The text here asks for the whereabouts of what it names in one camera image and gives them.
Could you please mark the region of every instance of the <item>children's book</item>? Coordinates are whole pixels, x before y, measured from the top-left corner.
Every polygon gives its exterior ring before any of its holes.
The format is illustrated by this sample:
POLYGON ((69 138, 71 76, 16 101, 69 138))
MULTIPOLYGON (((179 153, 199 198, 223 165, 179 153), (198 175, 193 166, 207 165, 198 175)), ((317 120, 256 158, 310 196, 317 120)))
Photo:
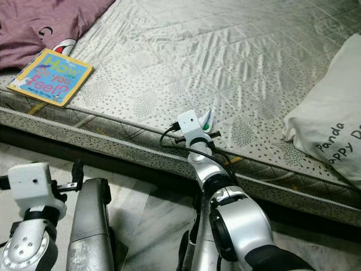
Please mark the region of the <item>children's book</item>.
POLYGON ((93 67, 50 49, 42 50, 7 86, 27 96, 65 106, 93 67))

